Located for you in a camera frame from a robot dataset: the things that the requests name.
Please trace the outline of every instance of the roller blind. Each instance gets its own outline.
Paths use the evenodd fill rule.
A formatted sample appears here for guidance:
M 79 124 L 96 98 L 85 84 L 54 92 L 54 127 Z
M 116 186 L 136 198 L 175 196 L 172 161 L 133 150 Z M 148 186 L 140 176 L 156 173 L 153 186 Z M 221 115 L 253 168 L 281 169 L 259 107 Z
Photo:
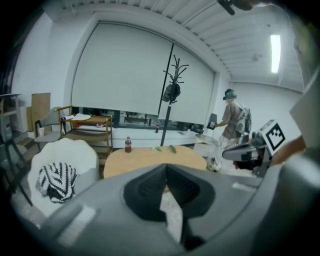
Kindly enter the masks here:
M 180 58 L 180 65 L 189 64 L 180 75 L 184 83 L 180 83 L 181 94 L 177 102 L 172 104 L 169 120 L 194 124 L 204 124 L 211 100 L 214 84 L 214 73 L 200 60 L 185 49 L 175 45 L 170 64 L 175 64 L 174 55 Z M 170 74 L 175 68 L 170 66 Z M 159 118 L 165 119 L 169 103 L 162 101 Z
M 76 70 L 72 105 L 157 115 L 171 46 L 138 28 L 98 24 Z

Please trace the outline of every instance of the gray backpack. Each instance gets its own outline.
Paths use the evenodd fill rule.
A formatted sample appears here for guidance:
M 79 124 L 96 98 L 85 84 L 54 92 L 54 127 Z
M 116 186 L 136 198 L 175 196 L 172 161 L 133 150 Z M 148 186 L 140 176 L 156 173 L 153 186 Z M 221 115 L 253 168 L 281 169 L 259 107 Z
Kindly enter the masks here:
M 250 108 L 241 106 L 239 103 L 237 103 L 237 105 L 241 109 L 241 112 L 237 121 L 235 122 L 235 130 L 241 135 L 243 135 L 244 133 L 250 134 L 252 119 Z

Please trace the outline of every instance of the window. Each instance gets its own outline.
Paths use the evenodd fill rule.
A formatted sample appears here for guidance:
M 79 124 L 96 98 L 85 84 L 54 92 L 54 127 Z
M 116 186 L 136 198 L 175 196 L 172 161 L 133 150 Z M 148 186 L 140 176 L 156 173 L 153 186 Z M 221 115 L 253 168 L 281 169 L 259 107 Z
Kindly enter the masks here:
M 131 129 L 156 129 L 159 124 L 160 129 L 164 128 L 165 120 L 159 119 L 157 115 L 120 111 L 113 109 L 89 108 L 89 107 L 73 107 L 72 113 L 82 113 L 85 115 L 112 117 L 112 124 L 115 128 L 131 128 Z M 202 133 L 204 126 L 202 124 L 169 121 L 168 130 L 187 131 L 190 129 L 196 133 Z

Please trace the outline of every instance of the fluorescent light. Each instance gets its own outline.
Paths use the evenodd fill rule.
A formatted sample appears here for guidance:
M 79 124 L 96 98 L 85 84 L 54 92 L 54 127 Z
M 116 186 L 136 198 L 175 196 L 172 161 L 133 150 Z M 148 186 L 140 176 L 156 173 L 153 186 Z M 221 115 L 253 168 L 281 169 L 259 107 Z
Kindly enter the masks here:
M 272 64 L 271 64 L 271 72 L 278 73 L 280 58 L 281 58 L 281 40 L 280 35 L 272 34 L 271 38 L 271 50 L 272 50 Z

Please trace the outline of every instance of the white chair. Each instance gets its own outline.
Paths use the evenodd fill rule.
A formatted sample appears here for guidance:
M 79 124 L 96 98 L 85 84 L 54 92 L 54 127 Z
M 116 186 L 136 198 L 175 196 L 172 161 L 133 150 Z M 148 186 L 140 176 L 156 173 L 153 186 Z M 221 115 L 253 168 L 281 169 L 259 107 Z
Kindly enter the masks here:
M 84 140 L 62 138 L 46 144 L 42 151 L 33 157 L 27 177 L 31 201 L 46 217 L 52 215 L 63 204 L 51 202 L 48 196 L 43 197 L 36 189 L 36 181 L 43 166 L 56 162 L 67 163 L 76 169 L 77 174 L 80 174 L 75 181 L 75 194 L 99 180 L 98 155 Z

